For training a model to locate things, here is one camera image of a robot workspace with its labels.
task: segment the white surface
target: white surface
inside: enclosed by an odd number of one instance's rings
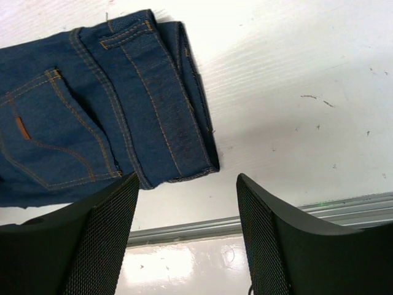
[[[239,235],[129,248],[115,295],[246,295],[250,285]]]
[[[104,22],[106,12],[150,7],[185,23],[222,171],[141,192],[134,230],[238,215],[240,172],[294,205],[393,191],[388,0],[0,3],[0,47]],[[0,209],[0,222],[50,210]]]

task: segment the blue jeans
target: blue jeans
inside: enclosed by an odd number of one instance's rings
[[[184,27],[150,10],[0,50],[0,206],[219,170]]]

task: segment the folded jeans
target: folded jeans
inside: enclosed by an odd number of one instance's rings
[[[150,10],[0,50],[0,207],[75,202],[219,171],[179,22]]]

